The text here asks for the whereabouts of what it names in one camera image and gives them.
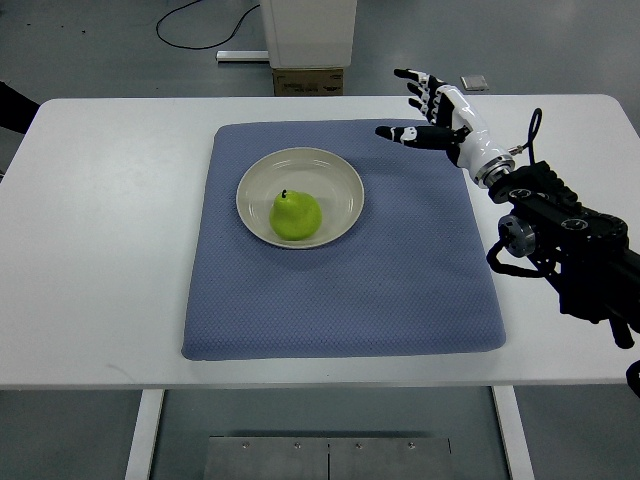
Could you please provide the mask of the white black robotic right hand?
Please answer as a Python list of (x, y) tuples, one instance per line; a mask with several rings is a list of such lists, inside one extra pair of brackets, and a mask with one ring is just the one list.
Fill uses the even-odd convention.
[(413, 94), (408, 103), (426, 122), (378, 126), (378, 136), (414, 149), (445, 152), (481, 188), (490, 188), (514, 170), (512, 154), (492, 138), (486, 122), (457, 87), (413, 69), (396, 69), (394, 75), (408, 81), (407, 89)]

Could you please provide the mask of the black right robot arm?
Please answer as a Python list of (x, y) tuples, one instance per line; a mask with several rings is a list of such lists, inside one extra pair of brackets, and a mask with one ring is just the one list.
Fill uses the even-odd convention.
[(531, 159), (489, 189), (512, 209), (498, 222), (487, 262), (499, 274), (543, 278), (561, 313), (609, 323), (615, 344), (634, 346), (639, 332), (639, 255), (620, 218), (585, 207), (544, 161)]

